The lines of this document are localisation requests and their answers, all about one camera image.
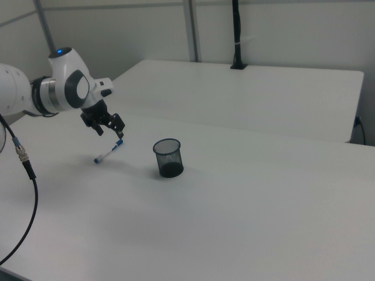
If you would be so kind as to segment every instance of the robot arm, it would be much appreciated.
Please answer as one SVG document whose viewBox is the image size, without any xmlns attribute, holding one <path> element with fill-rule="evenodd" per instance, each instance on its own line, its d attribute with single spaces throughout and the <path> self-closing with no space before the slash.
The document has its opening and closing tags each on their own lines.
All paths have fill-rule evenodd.
<svg viewBox="0 0 375 281">
<path fill-rule="evenodd" d="M 23 72 L 0 64 L 0 113 L 8 115 L 26 111 L 32 115 L 51 115 L 81 108 L 86 126 L 99 135 L 104 125 L 121 139 L 125 124 L 118 114 L 110 115 L 103 98 L 112 94 L 109 78 L 93 79 L 79 54 L 72 48 L 56 50 L 49 56 L 52 77 L 42 77 L 30 83 Z"/>
</svg>

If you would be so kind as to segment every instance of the cable connector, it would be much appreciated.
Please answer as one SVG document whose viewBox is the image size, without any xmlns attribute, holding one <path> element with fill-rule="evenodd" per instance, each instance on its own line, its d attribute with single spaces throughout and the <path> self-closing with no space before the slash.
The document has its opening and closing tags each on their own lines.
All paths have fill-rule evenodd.
<svg viewBox="0 0 375 281">
<path fill-rule="evenodd" d="M 18 154 L 19 160 L 21 160 L 22 163 L 29 160 L 29 156 L 22 145 L 16 146 L 16 153 Z"/>
</svg>

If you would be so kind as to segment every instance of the black cable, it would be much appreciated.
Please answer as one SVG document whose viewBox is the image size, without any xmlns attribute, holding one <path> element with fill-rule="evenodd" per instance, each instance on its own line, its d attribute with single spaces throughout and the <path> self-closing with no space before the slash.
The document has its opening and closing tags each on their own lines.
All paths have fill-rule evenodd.
<svg viewBox="0 0 375 281">
<path fill-rule="evenodd" d="M 21 240 L 18 242 L 18 244 L 16 245 L 16 247 L 14 247 L 14 249 L 12 250 L 12 252 L 9 253 L 8 256 L 6 256 L 5 258 L 3 258 L 3 260 L 0 261 L 0 266 L 6 262 L 17 250 L 18 248 L 21 246 L 22 242 L 25 240 L 26 236 L 28 235 L 30 229 L 31 229 L 31 226 L 34 222 L 34 218 L 35 218 L 35 214 L 36 214 L 36 209 L 38 207 L 38 185 L 36 184 L 36 180 L 35 179 L 32 179 L 33 181 L 33 184 L 34 184 L 34 192 L 35 192 L 35 203 L 34 203 L 34 210 L 33 210 L 33 214 L 31 215 L 31 219 L 30 219 L 30 222 L 29 222 L 29 225 L 25 231 L 25 233 L 23 234 Z"/>
<path fill-rule="evenodd" d="M 2 125 L 2 127 L 4 129 L 4 143 L 3 144 L 0 143 L 0 153 L 1 153 L 2 150 L 4 149 L 5 143 L 6 143 L 6 129 L 5 129 L 5 126 L 3 125 L 3 123 L 0 123 L 0 124 Z"/>
<path fill-rule="evenodd" d="M 0 122 L 9 131 L 9 133 L 12 136 L 12 138 L 15 138 L 16 136 L 14 135 L 11 127 L 9 127 L 8 123 L 6 123 L 6 120 L 4 119 L 4 117 L 1 114 L 0 114 Z"/>
<path fill-rule="evenodd" d="M 34 222 L 34 218 L 35 218 L 35 214 L 36 214 L 36 209 L 38 208 L 38 185 L 36 184 L 36 179 L 35 179 L 36 176 L 34 174 L 33 168 L 31 166 L 30 160 L 28 158 L 28 155 L 26 154 L 25 149 L 19 143 L 18 138 L 15 136 L 15 134 L 11 130 L 11 127 L 9 127 L 8 123 L 6 122 L 6 120 L 3 118 L 3 116 L 1 114 L 0 114 L 0 123 L 11 134 L 12 140 L 13 140 L 15 146 L 16 146 L 17 154 L 19 155 L 19 158 L 22 161 L 22 164 L 23 164 L 26 172 L 28 173 L 29 178 L 33 181 L 34 192 L 35 192 L 34 209 L 33 209 L 32 215 L 31 215 L 31 219 L 30 219 L 29 225 L 28 225 L 25 233 L 22 235 L 21 240 L 17 243 L 16 247 L 14 247 L 13 250 L 5 258 L 3 258 L 3 260 L 0 261 L 0 266 L 1 266 L 4 262 L 6 262 L 18 250 L 18 248 L 21 246 L 22 242 L 25 240 L 26 236 L 28 235 L 28 233 L 29 233 L 29 231 L 31 229 L 31 226 L 32 226 L 32 224 Z"/>
<path fill-rule="evenodd" d="M 51 117 L 56 116 L 57 114 L 59 114 L 59 112 L 51 114 L 51 115 L 42 115 L 42 116 L 45 117 L 45 118 L 51 118 Z"/>
<path fill-rule="evenodd" d="M 366 145 L 366 136 L 364 134 L 364 127 L 363 127 L 363 124 L 362 124 L 362 121 L 361 121 L 361 117 L 360 116 L 356 116 L 355 119 L 354 119 L 354 124 L 353 124 L 353 128 L 357 127 L 358 125 L 361 126 L 361 130 L 362 130 L 362 136 L 363 136 L 363 145 Z"/>
<path fill-rule="evenodd" d="M 363 135 L 363 145 L 366 145 L 366 137 L 364 135 L 364 129 L 363 129 L 363 124 L 361 121 L 359 121 L 359 125 L 361 126 L 362 128 L 362 135 Z"/>
</svg>

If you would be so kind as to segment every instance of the black mesh pencil holder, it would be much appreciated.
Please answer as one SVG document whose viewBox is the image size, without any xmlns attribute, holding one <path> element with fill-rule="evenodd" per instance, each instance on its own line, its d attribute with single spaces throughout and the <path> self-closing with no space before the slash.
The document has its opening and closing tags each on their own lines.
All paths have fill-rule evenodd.
<svg viewBox="0 0 375 281">
<path fill-rule="evenodd" d="M 162 139 L 154 144 L 154 152 L 162 177 L 176 177 L 183 172 L 181 143 L 176 139 Z"/>
</svg>

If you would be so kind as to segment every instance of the black mount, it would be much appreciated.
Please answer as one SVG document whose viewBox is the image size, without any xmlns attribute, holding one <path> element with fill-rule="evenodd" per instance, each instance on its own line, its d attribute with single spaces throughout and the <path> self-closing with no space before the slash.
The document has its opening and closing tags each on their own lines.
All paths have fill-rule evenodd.
<svg viewBox="0 0 375 281">
<path fill-rule="evenodd" d="M 241 60 L 241 19 L 238 10 L 238 0 L 232 0 L 233 7 L 233 27 L 234 27 L 234 60 L 231 69 L 244 69 L 247 64 Z"/>
</svg>

